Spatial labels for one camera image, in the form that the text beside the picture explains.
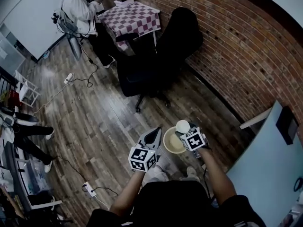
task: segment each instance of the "checkered tablecloth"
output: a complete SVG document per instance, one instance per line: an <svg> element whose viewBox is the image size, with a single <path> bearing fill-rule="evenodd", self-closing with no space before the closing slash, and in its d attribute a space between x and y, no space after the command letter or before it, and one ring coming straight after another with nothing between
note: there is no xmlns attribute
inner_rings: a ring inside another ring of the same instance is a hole
<svg viewBox="0 0 303 227"><path fill-rule="evenodd" d="M161 29L159 11L144 4L135 2L127 8L113 7L99 15L98 18L110 28L116 36L138 33L139 36ZM125 42L118 42L124 51L127 49Z"/></svg>

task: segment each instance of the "bowl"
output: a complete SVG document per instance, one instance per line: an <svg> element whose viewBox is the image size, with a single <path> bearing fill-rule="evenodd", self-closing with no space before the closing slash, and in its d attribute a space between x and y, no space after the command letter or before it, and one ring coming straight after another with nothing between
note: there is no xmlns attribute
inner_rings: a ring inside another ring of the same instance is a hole
<svg viewBox="0 0 303 227"><path fill-rule="evenodd" d="M168 129L163 137L163 144L166 150L173 154L181 154L186 151L186 148L183 146L182 141L175 134L176 127L171 127Z"/></svg>

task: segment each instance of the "red brick wall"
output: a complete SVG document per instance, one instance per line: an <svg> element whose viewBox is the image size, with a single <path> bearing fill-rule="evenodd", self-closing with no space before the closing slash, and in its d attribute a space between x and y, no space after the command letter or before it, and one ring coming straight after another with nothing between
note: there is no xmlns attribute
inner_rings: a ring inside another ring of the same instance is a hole
<svg viewBox="0 0 303 227"><path fill-rule="evenodd" d="M278 99L303 123L303 48L269 14L248 0L138 1L161 10L163 30L175 8L195 12L205 40L187 62L244 120Z"/></svg>

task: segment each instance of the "outlet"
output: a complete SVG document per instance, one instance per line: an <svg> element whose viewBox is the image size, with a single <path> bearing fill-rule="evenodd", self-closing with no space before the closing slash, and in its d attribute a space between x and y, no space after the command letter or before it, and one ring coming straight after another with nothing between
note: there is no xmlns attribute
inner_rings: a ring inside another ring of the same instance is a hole
<svg viewBox="0 0 303 227"><path fill-rule="evenodd" d="M74 79L74 73L68 74L67 78L64 80L64 84L68 84Z"/></svg>
<svg viewBox="0 0 303 227"><path fill-rule="evenodd" d="M82 188L87 189L87 192L92 196L95 197L97 194L95 191L93 191L93 188L88 182L85 182L82 186Z"/></svg>

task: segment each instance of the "office chair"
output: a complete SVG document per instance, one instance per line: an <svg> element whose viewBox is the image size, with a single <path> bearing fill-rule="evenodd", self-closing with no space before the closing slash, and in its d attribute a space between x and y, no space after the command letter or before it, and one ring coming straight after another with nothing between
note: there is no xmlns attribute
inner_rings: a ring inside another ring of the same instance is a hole
<svg viewBox="0 0 303 227"><path fill-rule="evenodd" d="M137 33L118 36L116 42L127 40L135 55L117 62L117 71L122 92L125 96L140 95L136 112L145 95L157 97L170 107L170 101L162 89L170 85L185 59L203 43L195 14L187 8L175 9L169 23L158 40L155 50L144 52L134 39Z"/></svg>

